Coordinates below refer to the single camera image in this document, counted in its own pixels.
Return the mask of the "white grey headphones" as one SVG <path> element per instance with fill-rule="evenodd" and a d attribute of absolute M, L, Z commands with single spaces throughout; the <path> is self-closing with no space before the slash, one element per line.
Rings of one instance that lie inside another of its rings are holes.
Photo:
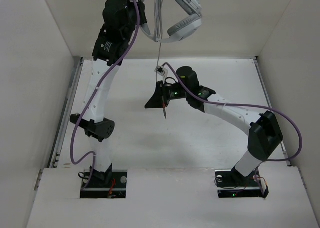
<path fill-rule="evenodd" d="M 174 11 L 169 19 L 171 24 L 164 37 L 164 17 L 163 11 L 169 14 L 169 9 L 165 8 L 164 0 L 154 0 L 153 17 L 154 30 L 151 30 L 148 22 L 140 25 L 142 32 L 155 43 L 168 44 L 175 43 L 193 35 L 203 24 L 202 5 L 200 0 L 173 0 L 177 7 L 181 8 L 185 14 Z"/>

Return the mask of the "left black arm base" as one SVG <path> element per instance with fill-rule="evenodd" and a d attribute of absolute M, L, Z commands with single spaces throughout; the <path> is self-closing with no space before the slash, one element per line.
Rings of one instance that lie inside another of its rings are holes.
<path fill-rule="evenodd" d="M 88 182 L 90 172 L 79 172 L 82 179 L 80 198 L 81 199 L 125 199 L 127 195 L 127 170 L 113 170 L 110 181 L 106 184 L 103 181 L 92 177 Z"/>

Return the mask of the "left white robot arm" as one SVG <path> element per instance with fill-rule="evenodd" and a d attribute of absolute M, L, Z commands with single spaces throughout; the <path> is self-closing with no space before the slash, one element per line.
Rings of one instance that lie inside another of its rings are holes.
<path fill-rule="evenodd" d="M 139 26 L 147 19 L 142 0 L 107 0 L 102 12 L 104 23 L 92 52 L 92 71 L 82 112 L 72 114 L 75 129 L 82 128 L 88 137 L 93 162 L 81 178 L 87 184 L 107 186 L 112 180 L 112 162 L 106 140 L 115 129 L 115 122 L 105 118 L 105 106 L 112 82 L 138 36 Z"/>

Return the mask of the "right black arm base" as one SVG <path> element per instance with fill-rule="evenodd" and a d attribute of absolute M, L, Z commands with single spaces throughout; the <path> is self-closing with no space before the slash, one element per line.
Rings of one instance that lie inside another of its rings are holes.
<path fill-rule="evenodd" d="M 218 169 L 215 171 L 214 184 L 220 199 L 266 199 L 270 192 L 266 179 L 260 176 L 259 171 L 252 171 L 248 177 L 236 181 L 231 169 Z"/>

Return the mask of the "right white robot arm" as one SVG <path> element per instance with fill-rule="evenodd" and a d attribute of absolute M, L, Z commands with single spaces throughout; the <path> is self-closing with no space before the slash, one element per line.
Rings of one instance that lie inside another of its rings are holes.
<path fill-rule="evenodd" d="M 176 83 L 156 83 L 145 109 L 165 109 L 170 101 L 185 99 L 192 108 L 218 117 L 244 132 L 248 136 L 247 151 L 230 172 L 235 186 L 244 185 L 254 169 L 267 161 L 283 141 L 276 116 L 270 111 L 258 113 L 227 105 L 223 97 L 200 84 L 197 73 L 189 66 L 180 67 L 176 74 L 180 79 Z"/>

